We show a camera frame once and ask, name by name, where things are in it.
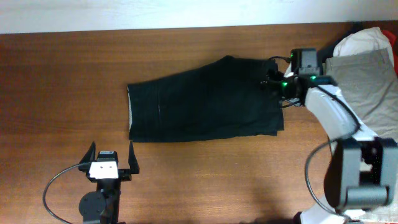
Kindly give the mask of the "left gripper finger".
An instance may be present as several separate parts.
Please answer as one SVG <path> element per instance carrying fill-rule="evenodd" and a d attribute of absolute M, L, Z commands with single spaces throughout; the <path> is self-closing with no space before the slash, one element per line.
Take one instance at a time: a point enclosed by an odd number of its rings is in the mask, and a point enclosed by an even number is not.
<path fill-rule="evenodd" d="M 131 174 L 139 174 L 140 167 L 134 152 L 134 146 L 132 141 L 129 142 L 129 158 L 128 158 L 129 170 Z"/>
<path fill-rule="evenodd" d="M 88 149 L 88 151 L 85 153 L 85 155 L 82 157 L 80 164 L 83 163 L 88 163 L 88 162 L 93 162 L 95 160 L 95 152 L 96 152 L 96 144 L 93 141 Z"/>

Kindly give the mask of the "black shorts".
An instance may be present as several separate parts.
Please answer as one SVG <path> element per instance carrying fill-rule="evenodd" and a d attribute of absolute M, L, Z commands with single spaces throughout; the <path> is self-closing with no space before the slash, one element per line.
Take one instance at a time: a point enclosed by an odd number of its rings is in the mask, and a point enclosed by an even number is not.
<path fill-rule="evenodd" d="M 275 136 L 284 128 L 280 99 L 265 86 L 277 64 L 225 56 L 186 72 L 127 86 L 129 139 L 187 142 Z"/>

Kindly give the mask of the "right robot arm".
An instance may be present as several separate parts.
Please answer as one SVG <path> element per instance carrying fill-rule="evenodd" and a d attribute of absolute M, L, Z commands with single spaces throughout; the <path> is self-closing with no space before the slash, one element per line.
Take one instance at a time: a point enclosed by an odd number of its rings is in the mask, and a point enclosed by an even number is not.
<path fill-rule="evenodd" d="M 292 74 L 263 84 L 272 87 L 290 105 L 304 106 L 320 122 L 329 140 L 307 157 L 304 176 L 315 204 L 293 217 L 293 223 L 360 223 L 368 211 L 386 207 L 396 192 L 397 143 L 380 138 L 368 128 L 344 99 L 337 82 L 322 75 L 315 49 L 293 49 L 284 59 Z M 331 149 L 323 191 L 318 198 L 310 184 L 309 165 L 325 146 Z"/>

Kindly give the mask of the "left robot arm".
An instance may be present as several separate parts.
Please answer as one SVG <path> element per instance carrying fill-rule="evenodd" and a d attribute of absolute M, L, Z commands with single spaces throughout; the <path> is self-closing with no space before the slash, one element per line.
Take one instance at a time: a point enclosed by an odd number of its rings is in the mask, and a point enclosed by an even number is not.
<path fill-rule="evenodd" d="M 128 182 L 132 176 L 140 173 L 134 146 L 129 143 L 128 169 L 118 167 L 116 151 L 96 152 L 93 142 L 82 157 L 78 170 L 96 184 L 96 190 L 85 194 L 79 203 L 79 212 L 83 223 L 118 224 L 121 183 Z"/>

